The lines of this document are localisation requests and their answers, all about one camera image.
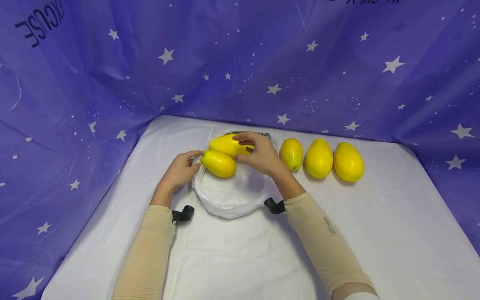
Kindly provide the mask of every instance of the white plastic bag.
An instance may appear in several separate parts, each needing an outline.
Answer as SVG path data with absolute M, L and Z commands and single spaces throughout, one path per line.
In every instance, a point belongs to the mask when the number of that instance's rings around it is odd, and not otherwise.
M 219 136 L 230 133 L 239 132 L 226 132 Z M 276 149 L 275 140 L 268 133 L 262 134 L 270 139 Z M 262 207 L 267 198 L 278 194 L 270 177 L 239 163 L 232 178 L 217 177 L 200 166 L 193 177 L 192 187 L 211 214 L 227 219 L 248 215 Z

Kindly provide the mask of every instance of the beige arm sleeve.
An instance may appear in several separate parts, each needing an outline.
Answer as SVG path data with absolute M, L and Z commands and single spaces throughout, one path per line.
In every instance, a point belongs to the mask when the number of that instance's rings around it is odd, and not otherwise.
M 150 205 L 120 269 L 112 300 L 158 300 L 175 235 L 170 209 Z
M 364 283 L 374 289 L 347 241 L 309 193 L 284 201 L 287 220 L 296 231 L 331 299 L 345 283 Z

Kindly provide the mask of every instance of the black clip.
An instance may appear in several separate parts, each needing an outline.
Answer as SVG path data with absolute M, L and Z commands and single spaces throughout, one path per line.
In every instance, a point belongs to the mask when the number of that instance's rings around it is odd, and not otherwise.
M 279 203 L 275 203 L 275 201 L 273 201 L 273 198 L 268 198 L 267 200 L 265 200 L 264 205 L 268 209 L 268 211 L 274 215 L 285 212 L 285 205 L 283 204 L 283 200 Z
M 186 205 L 182 212 L 172 210 L 172 223 L 175 225 L 177 222 L 188 222 L 192 219 L 195 208 L 190 205 Z

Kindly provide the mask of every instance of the yellow mango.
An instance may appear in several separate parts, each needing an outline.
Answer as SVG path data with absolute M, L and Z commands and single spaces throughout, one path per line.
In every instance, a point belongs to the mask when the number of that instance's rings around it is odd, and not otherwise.
M 213 150 L 205 150 L 200 162 L 210 172 L 222 178 L 232 177 L 237 170 L 237 163 L 233 158 Z
M 310 175 L 321 179 L 332 170 L 333 154 L 324 139 L 316 139 L 305 155 L 305 167 Z
M 286 139 L 280 148 L 280 157 L 290 171 L 300 169 L 303 159 L 303 148 L 297 139 Z
M 364 166 L 360 153 L 349 143 L 340 143 L 333 157 L 335 172 L 348 182 L 356 182 L 363 176 Z
M 245 150 L 246 146 L 239 145 L 238 141 L 235 141 L 233 137 L 235 133 L 226 134 L 213 139 L 210 142 L 209 149 L 213 151 L 218 151 L 221 153 L 225 153 L 231 158 L 234 158 L 235 155 L 249 155 L 250 153 Z

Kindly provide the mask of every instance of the fabric backdrop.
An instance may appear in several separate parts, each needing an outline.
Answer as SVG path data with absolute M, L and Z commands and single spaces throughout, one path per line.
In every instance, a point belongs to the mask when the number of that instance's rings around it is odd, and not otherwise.
M 403 144 L 480 251 L 477 0 L 0 7 L 0 299 L 40 298 L 160 114 Z

